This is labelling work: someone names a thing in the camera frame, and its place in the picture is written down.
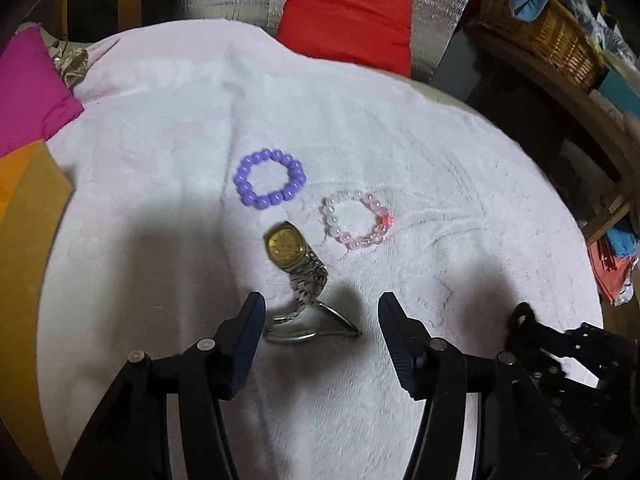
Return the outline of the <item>wicker basket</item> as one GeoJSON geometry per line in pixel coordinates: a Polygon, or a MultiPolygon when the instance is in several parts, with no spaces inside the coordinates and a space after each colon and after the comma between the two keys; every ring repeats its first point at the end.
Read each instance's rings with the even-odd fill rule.
{"type": "Polygon", "coordinates": [[[540,58],[582,90],[590,91],[601,63],[573,15],[550,0],[532,22],[514,18],[511,0],[480,0],[477,21],[511,44],[540,58]]]}

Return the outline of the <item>red cushion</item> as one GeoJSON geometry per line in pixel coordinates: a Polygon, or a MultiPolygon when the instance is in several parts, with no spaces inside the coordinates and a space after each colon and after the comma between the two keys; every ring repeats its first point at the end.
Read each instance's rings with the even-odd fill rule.
{"type": "Polygon", "coordinates": [[[413,0],[285,0],[277,40],[324,60],[411,75],[413,0]]]}

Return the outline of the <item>orange cardboard tray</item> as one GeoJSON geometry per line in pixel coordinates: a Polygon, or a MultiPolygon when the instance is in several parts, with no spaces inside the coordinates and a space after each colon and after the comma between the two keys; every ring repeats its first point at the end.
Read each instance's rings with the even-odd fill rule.
{"type": "Polygon", "coordinates": [[[1,159],[1,421],[43,479],[61,473],[39,399],[39,300],[72,193],[73,185],[41,141],[1,159]]]}

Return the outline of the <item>magenta cushion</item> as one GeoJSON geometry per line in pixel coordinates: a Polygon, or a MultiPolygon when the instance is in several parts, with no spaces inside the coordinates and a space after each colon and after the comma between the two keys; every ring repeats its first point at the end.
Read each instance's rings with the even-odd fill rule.
{"type": "Polygon", "coordinates": [[[84,111],[62,81],[38,25],[16,34],[1,55],[1,155],[47,141],[84,111]]]}

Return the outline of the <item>pale pink towel blanket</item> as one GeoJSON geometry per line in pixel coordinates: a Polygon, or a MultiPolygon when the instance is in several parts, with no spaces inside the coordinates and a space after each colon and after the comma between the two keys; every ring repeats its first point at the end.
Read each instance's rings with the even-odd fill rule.
{"type": "Polygon", "coordinates": [[[244,479],[399,479],[422,408],[401,389],[378,297],[461,351],[494,356],[528,302],[557,330],[602,313],[582,232],[538,166],[477,114],[405,81],[314,60],[218,20],[138,28],[90,49],[82,114],[48,143],[73,181],[40,299],[40,403],[70,453],[127,356],[214,333],[261,292],[297,226],[323,297],[357,339],[262,342],[224,408],[244,479]]]}

